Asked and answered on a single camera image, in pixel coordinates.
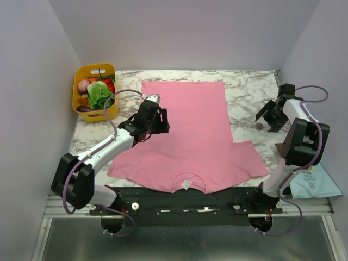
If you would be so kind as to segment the pink t-shirt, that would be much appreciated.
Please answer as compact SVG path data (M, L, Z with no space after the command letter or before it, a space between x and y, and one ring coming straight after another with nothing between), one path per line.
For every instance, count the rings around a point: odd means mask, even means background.
M214 193L268 174L251 141L233 140L222 82L143 82L158 94L170 130L121 153L108 175L173 193Z

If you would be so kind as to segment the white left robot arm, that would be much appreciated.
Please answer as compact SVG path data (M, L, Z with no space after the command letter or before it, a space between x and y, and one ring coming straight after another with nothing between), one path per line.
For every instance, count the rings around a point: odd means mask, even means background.
M88 204L102 206L109 215L120 210L117 192L96 185L95 176L119 154L149 139L153 134L169 132L167 110L161 108L159 94L141 94L143 102L132 117L114 126L114 132L91 149L74 156L63 155L56 170L51 190L63 200L68 214Z

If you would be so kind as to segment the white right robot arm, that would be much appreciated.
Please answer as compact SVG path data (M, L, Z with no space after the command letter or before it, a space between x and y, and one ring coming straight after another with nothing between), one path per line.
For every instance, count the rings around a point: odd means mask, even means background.
M270 126L269 132L276 133L287 123L290 129L283 141L280 152L281 161L274 173L262 182L258 189L259 195L250 199L251 209L262 213L270 206L268 198L280 198L282 190L289 185L295 175L304 169L319 164L330 133L328 124L318 121L308 110L307 103L320 103L328 99L328 92L314 85L313 88L324 91L325 98L321 100L304 100L295 95L297 90L293 84L282 84L279 87L277 99L269 100L256 113L256 120L263 118Z

